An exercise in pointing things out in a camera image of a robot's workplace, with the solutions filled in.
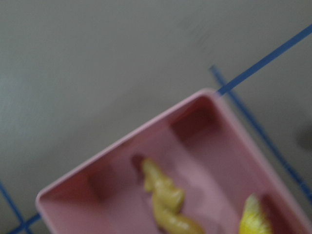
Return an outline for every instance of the mustard yellow object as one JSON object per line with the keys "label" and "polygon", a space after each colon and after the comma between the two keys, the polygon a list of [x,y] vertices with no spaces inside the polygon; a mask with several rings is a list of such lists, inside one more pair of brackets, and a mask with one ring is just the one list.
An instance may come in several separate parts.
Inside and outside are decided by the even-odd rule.
{"label": "mustard yellow object", "polygon": [[255,195],[250,195],[245,202],[239,234],[273,234],[271,224]]}
{"label": "mustard yellow object", "polygon": [[142,163],[144,189],[152,195],[153,213],[159,227],[169,234],[204,234],[204,230],[190,218],[179,214],[185,193],[150,158]]}

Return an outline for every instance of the blue tape strip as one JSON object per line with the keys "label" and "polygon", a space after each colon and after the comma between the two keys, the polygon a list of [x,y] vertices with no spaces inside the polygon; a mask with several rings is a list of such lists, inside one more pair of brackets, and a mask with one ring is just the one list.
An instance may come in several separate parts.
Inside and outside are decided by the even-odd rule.
{"label": "blue tape strip", "polygon": [[32,224],[34,224],[35,222],[37,222],[40,219],[41,219],[40,215],[36,214],[33,217],[31,217],[29,220],[27,220],[24,225],[19,225],[17,228],[13,229],[8,234],[20,233],[21,231],[24,230],[25,226],[28,228],[29,226],[31,226]]}
{"label": "blue tape strip", "polygon": [[229,83],[224,84],[218,92],[223,95],[227,93],[229,90],[233,89],[235,86],[243,82],[245,79],[250,77],[252,74],[259,71],[261,68],[263,68],[265,65],[270,63],[272,60],[276,59],[278,56],[283,54],[285,51],[289,50],[291,47],[296,45],[298,42],[300,42],[302,39],[307,37],[312,33],[312,24],[308,27],[306,27],[304,30],[302,30],[300,33],[289,39],[287,42],[282,44],[280,47],[266,55],[263,59],[261,59],[259,62],[257,62],[255,65],[248,68],[246,71],[244,71],[242,74],[238,75],[234,79],[232,79]]}
{"label": "blue tape strip", "polygon": [[7,203],[9,204],[10,208],[13,210],[15,216],[18,218],[19,222],[20,222],[20,226],[22,229],[25,229],[25,231],[28,234],[32,234],[32,232],[28,229],[28,227],[25,225],[24,219],[20,213],[20,211],[18,210],[17,206],[15,205],[15,203],[13,202],[12,198],[10,197],[10,195],[8,194],[8,192],[6,191],[6,189],[4,188],[4,186],[2,185],[2,183],[0,182],[0,191],[4,197],[4,199],[7,201]]}
{"label": "blue tape strip", "polygon": [[[214,77],[216,78],[216,80],[218,81],[220,85],[222,86],[226,85],[225,79],[223,78],[223,76],[221,75],[221,73],[215,66],[211,67],[210,71],[212,72],[212,74],[214,75]],[[309,202],[312,204],[312,192],[310,188],[307,186],[306,182],[301,178],[299,173],[294,168],[292,168],[291,165],[287,162],[287,160],[283,157],[281,152],[278,150],[278,148],[274,145],[272,140],[269,138],[268,134],[264,131],[264,128],[259,124],[256,118],[252,115],[252,113],[248,110],[248,108],[244,105],[244,103],[237,97],[237,95],[233,91],[230,91],[230,90],[228,90],[227,93],[231,97],[232,101],[239,108],[239,110],[244,114],[244,116],[249,121],[249,123],[259,133],[259,135],[262,137],[264,142],[273,152],[277,160],[282,164],[284,169],[291,175],[291,177],[299,185],[302,192],[305,194]]]}

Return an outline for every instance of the gray floor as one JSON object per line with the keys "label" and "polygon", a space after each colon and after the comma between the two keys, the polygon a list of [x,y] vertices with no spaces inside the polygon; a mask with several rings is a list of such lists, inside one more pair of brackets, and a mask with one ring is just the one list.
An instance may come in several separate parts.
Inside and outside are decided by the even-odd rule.
{"label": "gray floor", "polygon": [[[195,91],[218,88],[211,65],[231,80],[311,23],[309,0],[1,1],[1,182],[29,219],[40,189]],[[311,61],[312,36],[235,88],[310,187]],[[0,196],[0,233],[18,225]],[[49,233],[42,221],[31,230]]]}

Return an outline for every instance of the pink tray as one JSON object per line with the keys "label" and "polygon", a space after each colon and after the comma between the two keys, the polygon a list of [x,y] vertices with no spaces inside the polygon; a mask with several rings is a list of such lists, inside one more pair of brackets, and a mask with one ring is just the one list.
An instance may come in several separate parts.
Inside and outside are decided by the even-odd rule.
{"label": "pink tray", "polygon": [[37,209],[55,234],[160,234],[136,167],[153,158],[184,188],[182,212],[207,234],[237,234],[246,198],[262,200],[276,234],[310,221],[235,116],[202,90],[134,130],[47,188]]}

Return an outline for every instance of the yellow plastic figurine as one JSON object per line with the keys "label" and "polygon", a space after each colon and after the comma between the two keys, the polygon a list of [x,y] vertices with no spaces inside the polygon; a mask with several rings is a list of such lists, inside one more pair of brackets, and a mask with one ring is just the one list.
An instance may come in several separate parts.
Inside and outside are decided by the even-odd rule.
{"label": "yellow plastic figurine", "polygon": [[144,189],[153,193],[153,213],[159,227],[169,234],[204,234],[204,230],[190,218],[179,214],[185,193],[150,158],[142,162]]}
{"label": "yellow plastic figurine", "polygon": [[250,195],[245,202],[239,234],[273,234],[271,224],[255,195]]}

